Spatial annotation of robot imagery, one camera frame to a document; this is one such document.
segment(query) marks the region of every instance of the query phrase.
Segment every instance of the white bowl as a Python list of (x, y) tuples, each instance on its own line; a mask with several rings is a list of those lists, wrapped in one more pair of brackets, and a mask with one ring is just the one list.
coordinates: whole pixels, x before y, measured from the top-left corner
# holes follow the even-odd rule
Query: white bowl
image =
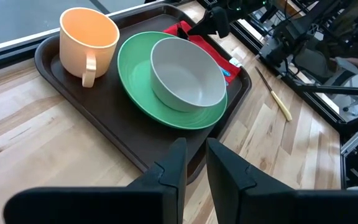
[(158, 41), (151, 53), (154, 93), (178, 111), (194, 111), (218, 104), (226, 94), (219, 65), (202, 48), (172, 37)]

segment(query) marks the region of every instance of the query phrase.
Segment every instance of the brown tray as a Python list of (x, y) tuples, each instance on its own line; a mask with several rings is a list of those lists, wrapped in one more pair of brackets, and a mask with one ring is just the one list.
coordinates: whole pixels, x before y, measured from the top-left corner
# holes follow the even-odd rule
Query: brown tray
[[(163, 31), (179, 21), (195, 23), (181, 10), (168, 4), (134, 9), (110, 17), (120, 29), (120, 39), (107, 74), (95, 80), (93, 88), (83, 88), (81, 79), (68, 74), (59, 60), (59, 36), (43, 41), (35, 52), (35, 65), (40, 74), (55, 87), (86, 119), (101, 131), (142, 172), (161, 159), (169, 145), (185, 137), (188, 144), (188, 183), (192, 182), (205, 164), (206, 138), (220, 138), (237, 105), (251, 88), (247, 72), (227, 88), (228, 104), (224, 116), (208, 128), (185, 131), (164, 126), (146, 114), (127, 96), (117, 70), (117, 54), (130, 36), (145, 31)], [(204, 37), (224, 58), (231, 56), (213, 39)]]

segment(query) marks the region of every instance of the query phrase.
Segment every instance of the plate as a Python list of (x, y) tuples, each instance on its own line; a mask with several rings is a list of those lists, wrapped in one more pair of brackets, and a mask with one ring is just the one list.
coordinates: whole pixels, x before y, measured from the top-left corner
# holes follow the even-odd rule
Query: plate
[(227, 94), (217, 105), (192, 112), (171, 109), (154, 94), (150, 80), (151, 51), (155, 43), (167, 37), (174, 36), (163, 32), (143, 32), (123, 43), (117, 65), (125, 91), (144, 113), (167, 126), (191, 130), (215, 124), (226, 110)]

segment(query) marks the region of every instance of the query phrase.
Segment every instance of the mug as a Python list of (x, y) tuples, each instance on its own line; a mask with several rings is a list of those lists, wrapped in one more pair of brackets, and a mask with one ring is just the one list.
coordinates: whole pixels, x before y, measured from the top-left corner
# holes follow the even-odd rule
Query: mug
[(93, 9), (74, 7), (60, 16), (60, 61), (83, 87), (107, 72), (118, 39), (117, 25)]

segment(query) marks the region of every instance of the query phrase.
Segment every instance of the red napkin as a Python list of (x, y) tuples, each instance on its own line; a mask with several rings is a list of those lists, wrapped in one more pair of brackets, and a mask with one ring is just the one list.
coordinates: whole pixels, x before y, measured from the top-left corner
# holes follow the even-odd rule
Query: red napkin
[[(187, 33), (191, 27), (187, 22), (181, 21), (181, 28)], [(178, 26), (175, 24), (168, 29), (164, 30), (165, 33), (171, 34), (171, 35), (177, 35)], [(207, 41), (205, 41), (201, 36), (199, 35), (191, 35), (189, 36), (189, 40), (204, 49), (207, 53), (212, 56), (212, 58), (215, 59), (216, 63), (226, 71), (228, 71), (231, 75), (230, 77), (225, 76), (224, 78), (228, 83), (230, 83), (240, 72), (240, 68), (237, 68), (236, 66), (232, 65), (230, 62), (228, 62), (226, 59), (224, 59), (212, 46), (210, 46)]]

